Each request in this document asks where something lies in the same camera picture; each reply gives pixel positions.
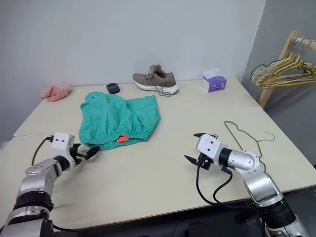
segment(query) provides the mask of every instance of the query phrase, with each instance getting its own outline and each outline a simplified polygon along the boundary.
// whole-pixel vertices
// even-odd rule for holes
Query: hanger rack
[[[284,59],[286,57],[288,57],[288,55],[290,54],[290,42],[291,42],[291,39],[293,38],[293,36],[299,36],[300,35],[300,32],[297,32],[297,31],[292,31],[286,42],[285,42],[285,45],[281,51],[281,54],[278,58],[278,60],[280,59]],[[308,39],[304,39],[301,41],[300,45],[304,45],[305,42],[307,41]],[[308,49],[310,50],[313,50],[313,51],[316,51],[316,42],[312,42],[308,45]],[[272,91],[273,91],[274,88],[267,88],[267,89],[263,89],[262,92],[261,92],[261,96],[259,98],[259,101],[258,101],[258,104],[264,108],[269,97],[271,96],[272,94]]]

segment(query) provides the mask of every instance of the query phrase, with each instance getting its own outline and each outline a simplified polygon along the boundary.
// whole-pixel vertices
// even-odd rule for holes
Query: pink cloth
[[[65,83],[55,83],[50,88],[44,89],[40,92],[42,99],[47,98],[49,102],[54,102],[61,100],[68,96],[68,93],[71,91],[71,87]]]

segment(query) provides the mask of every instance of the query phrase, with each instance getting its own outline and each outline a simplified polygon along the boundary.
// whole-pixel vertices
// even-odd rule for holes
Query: teal shirt
[[[160,121],[153,95],[124,100],[114,94],[91,92],[80,108],[80,141],[89,147],[100,146],[101,150],[147,141]],[[128,136],[129,140],[116,142],[120,136]]]

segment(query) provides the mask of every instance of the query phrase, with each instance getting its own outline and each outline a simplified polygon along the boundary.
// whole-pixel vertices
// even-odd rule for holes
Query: brown sneaker
[[[133,80],[139,88],[156,90],[159,95],[169,96],[178,90],[173,73],[166,73],[159,64],[152,65],[148,74],[134,73]]]

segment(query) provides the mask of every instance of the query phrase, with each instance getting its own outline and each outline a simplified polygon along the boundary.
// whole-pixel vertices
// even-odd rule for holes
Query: purple tissue box
[[[223,76],[212,77],[206,79],[203,77],[202,79],[202,87],[206,90],[206,92],[212,92],[216,90],[223,90],[226,86],[226,78]]]

